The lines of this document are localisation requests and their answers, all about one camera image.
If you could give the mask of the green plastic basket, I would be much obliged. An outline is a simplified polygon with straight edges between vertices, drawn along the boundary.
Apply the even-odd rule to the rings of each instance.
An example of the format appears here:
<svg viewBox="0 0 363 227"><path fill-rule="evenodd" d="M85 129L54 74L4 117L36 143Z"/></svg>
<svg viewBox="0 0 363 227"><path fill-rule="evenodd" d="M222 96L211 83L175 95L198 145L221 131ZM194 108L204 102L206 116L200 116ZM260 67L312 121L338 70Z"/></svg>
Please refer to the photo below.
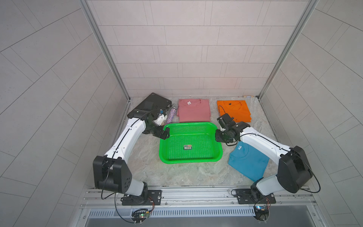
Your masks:
<svg viewBox="0 0 363 227"><path fill-rule="evenodd" d="M166 164L217 162L223 156L223 148L216 141L217 126L213 123L168 124L170 137L160 140L159 157ZM192 149L184 150L184 145Z"/></svg>

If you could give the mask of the blue t-shirt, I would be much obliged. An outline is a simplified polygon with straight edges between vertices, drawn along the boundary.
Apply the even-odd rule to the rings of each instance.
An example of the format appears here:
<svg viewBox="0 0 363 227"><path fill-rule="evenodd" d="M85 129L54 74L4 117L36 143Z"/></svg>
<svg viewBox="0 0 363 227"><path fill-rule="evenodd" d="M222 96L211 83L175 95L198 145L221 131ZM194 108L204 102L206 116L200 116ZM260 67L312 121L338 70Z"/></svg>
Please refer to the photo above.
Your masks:
<svg viewBox="0 0 363 227"><path fill-rule="evenodd" d="M269 158L243 142L239 142L230 153L228 164L250 180L256 182L263 178Z"/></svg>

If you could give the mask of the pink t-shirt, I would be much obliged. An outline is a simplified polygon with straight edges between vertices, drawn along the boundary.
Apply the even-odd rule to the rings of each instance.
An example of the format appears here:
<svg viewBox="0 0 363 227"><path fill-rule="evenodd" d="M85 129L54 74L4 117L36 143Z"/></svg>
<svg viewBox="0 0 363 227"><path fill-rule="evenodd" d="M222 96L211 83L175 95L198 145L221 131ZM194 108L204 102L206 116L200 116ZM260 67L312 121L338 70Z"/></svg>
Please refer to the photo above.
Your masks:
<svg viewBox="0 0 363 227"><path fill-rule="evenodd" d="M210 122L208 99L179 99L177 116L181 123Z"/></svg>

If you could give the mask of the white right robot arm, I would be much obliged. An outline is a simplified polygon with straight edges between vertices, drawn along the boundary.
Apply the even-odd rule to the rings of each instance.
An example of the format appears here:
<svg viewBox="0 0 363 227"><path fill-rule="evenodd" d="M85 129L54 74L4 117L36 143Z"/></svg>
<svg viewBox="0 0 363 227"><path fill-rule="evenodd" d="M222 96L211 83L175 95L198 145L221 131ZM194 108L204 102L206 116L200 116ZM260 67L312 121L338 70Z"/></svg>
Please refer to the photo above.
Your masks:
<svg viewBox="0 0 363 227"><path fill-rule="evenodd" d="M217 142L244 142L278 165L278 173L275 176L261 178L251 186L250 197L254 201L260 201L282 190L294 194L314 177L306 153L301 147L292 148L278 143L245 122L236 123L227 113L217 121L221 126L220 130L216 130Z"/></svg>

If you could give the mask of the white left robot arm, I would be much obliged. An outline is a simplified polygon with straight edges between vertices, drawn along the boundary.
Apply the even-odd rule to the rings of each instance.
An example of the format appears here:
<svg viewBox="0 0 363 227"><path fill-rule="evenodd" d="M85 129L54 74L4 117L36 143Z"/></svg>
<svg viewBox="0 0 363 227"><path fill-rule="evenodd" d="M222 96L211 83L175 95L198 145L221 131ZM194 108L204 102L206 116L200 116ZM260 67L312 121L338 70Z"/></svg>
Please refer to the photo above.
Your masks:
<svg viewBox="0 0 363 227"><path fill-rule="evenodd" d="M162 125L166 119L167 114L161 109L155 113L137 111L134 117L128 119L115 144L93 161L95 188L137 197L146 195L147 184L133 179L128 160L137 140L145 131L163 140L169 138L169 130L164 130Z"/></svg>

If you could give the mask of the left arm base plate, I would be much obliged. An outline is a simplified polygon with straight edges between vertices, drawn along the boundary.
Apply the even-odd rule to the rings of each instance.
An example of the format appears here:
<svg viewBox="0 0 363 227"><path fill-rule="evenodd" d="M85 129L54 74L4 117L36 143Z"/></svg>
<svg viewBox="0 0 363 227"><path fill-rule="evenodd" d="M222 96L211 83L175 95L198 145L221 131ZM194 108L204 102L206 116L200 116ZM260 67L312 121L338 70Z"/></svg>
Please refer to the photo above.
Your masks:
<svg viewBox="0 0 363 227"><path fill-rule="evenodd" d="M162 199L162 190L148 190L141 196L126 194L122 199L123 206L144 206L144 205L160 205Z"/></svg>

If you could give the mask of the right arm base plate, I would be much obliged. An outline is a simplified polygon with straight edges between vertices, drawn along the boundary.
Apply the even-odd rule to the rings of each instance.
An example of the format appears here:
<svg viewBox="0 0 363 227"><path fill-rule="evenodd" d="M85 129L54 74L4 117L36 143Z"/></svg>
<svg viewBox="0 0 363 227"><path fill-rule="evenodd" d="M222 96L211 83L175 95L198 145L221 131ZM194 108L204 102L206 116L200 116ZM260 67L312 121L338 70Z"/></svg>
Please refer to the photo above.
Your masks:
<svg viewBox="0 0 363 227"><path fill-rule="evenodd" d="M238 200L238 204L275 204L274 194L264 196L252 189L233 189L231 195Z"/></svg>

